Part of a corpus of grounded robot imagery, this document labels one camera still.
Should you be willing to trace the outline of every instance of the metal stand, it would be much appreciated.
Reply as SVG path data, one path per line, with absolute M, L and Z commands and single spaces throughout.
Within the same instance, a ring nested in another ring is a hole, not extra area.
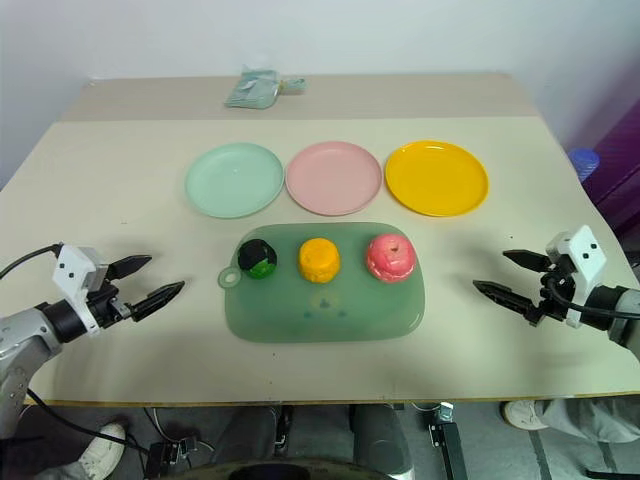
M 431 443 L 442 449 L 442 458 L 449 480 L 468 480 L 462 455 L 458 425 L 453 421 L 453 405 L 442 402 L 433 410 L 424 412 L 424 420 Z

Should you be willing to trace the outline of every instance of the table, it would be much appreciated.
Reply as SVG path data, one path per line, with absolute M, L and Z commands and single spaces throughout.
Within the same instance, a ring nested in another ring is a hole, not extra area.
M 69 344 L 31 387 L 59 403 L 205 405 L 238 402 L 485 400 L 640 391 L 640 366 L 602 332 L 547 319 L 533 329 L 480 295 L 490 279 L 537 298 L 539 282 L 501 256 L 543 251 L 556 233 L 589 224 L 608 256 L 605 283 L 637 287 L 623 253 L 564 152 L 506 75 L 327 76 L 265 111 L 227 110 L 235 79 L 92 83 L 54 123 L 0 193 L 7 264 L 42 245 L 93 246 L 107 260 L 152 254 L 119 283 L 122 298 L 185 280 L 182 293 L 139 324 L 122 322 Z M 476 211 L 430 218 L 386 188 L 365 210 L 324 218 L 283 191 L 236 220 L 199 214 L 183 178 L 195 157 L 250 141 L 286 164 L 305 146 L 346 140 L 381 162 L 414 140 L 466 148 L 491 191 Z M 227 328 L 216 284 L 242 235 L 266 224 L 378 221 L 416 247 L 426 313 L 410 335 L 360 343 L 254 344 Z M 51 258 L 2 282 L 4 314 L 60 298 Z

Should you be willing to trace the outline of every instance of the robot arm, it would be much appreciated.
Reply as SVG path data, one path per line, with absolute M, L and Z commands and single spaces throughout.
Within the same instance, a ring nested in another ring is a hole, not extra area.
M 543 273 L 542 300 L 513 293 L 509 287 L 474 280 L 476 288 L 492 301 L 525 317 L 537 326 L 545 316 L 578 328 L 585 324 L 608 333 L 609 339 L 628 348 L 640 360 L 640 291 L 600 284 L 606 257 L 588 226 L 556 236 L 547 255 L 528 250 L 503 254 L 519 266 Z
M 169 303 L 184 282 L 165 285 L 134 305 L 118 299 L 113 281 L 138 271 L 151 260 L 134 255 L 112 264 L 90 248 L 55 249 L 53 275 L 65 299 L 0 319 L 0 440 L 13 436 L 33 374 L 62 351 L 62 345 L 131 318 L 139 322 Z

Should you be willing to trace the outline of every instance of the black cable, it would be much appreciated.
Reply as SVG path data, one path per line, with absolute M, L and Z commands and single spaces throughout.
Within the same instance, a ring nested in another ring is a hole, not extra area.
M 594 317 L 607 317 L 607 318 L 624 318 L 626 320 L 640 320 L 640 313 L 632 312 L 616 312 L 615 310 L 606 310 L 604 308 L 585 307 L 584 305 L 578 305 L 572 303 L 568 299 L 564 298 L 562 294 L 556 288 L 556 280 L 551 279 L 547 283 L 547 288 L 551 293 L 553 299 L 565 308 L 570 308 L 576 312 L 586 313 L 587 315 L 593 315 Z
M 0 279 L 2 279 L 7 273 L 16 268 L 18 265 L 26 262 L 27 260 L 31 260 L 33 257 L 37 257 L 38 255 L 42 255 L 43 253 L 53 252 L 56 256 L 60 255 L 60 250 L 62 249 L 62 243 L 54 243 L 53 245 L 49 245 L 48 247 L 42 247 L 38 250 L 34 250 L 31 253 L 27 253 L 24 257 L 20 257 L 18 260 L 11 262 L 0 272 Z
M 131 438 L 131 441 L 133 441 L 133 443 L 135 443 L 138 447 L 140 446 L 136 437 L 133 436 L 133 433 L 127 432 L 126 436 Z M 138 459 L 140 460 L 140 468 L 142 469 L 142 477 L 144 478 L 144 472 L 146 469 L 144 465 L 144 460 L 142 459 L 142 452 L 140 450 L 138 450 Z
M 48 413 L 49 415 L 51 415 L 53 418 L 55 418 L 56 420 L 58 420 L 60 423 L 62 423 L 63 425 L 76 430 L 80 433 L 84 433 L 85 435 L 91 435 L 92 437 L 98 437 L 98 438 L 104 438 L 105 440 L 110 440 L 114 443 L 119 443 L 120 445 L 124 445 L 125 447 L 129 447 L 129 448 L 133 448 L 134 450 L 138 450 L 139 452 L 144 453 L 145 455 L 149 455 L 149 450 L 147 450 L 146 448 L 141 447 L 140 445 L 135 445 L 132 442 L 129 442 L 127 440 L 122 440 L 121 438 L 117 438 L 117 437 L 112 437 L 111 435 L 105 435 L 104 433 L 100 433 L 100 432 L 96 432 L 94 430 L 89 430 L 88 428 L 84 428 L 81 427 L 80 425 L 76 425 L 73 422 L 70 422 L 69 420 L 67 420 L 66 418 L 58 415 L 51 407 L 49 407 L 46 403 L 44 403 L 44 401 L 38 396 L 36 395 L 33 390 L 31 390 L 30 388 L 27 389 L 27 395 L 29 395 L 29 397 L 31 397 L 31 399 L 36 402 L 38 404 L 38 406 L 40 408 L 42 408 L 46 413 Z

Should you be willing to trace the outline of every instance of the shoe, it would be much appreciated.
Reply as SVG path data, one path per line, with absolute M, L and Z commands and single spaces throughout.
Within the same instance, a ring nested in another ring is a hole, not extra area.
M 100 433 L 122 440 L 125 438 L 124 428 L 119 423 L 105 425 L 100 429 Z M 78 462 L 91 480 L 104 480 L 116 469 L 123 452 L 124 445 L 96 437 Z
M 505 422 L 520 430 L 534 431 L 549 428 L 538 418 L 535 404 L 535 400 L 504 402 L 500 405 L 500 414 Z

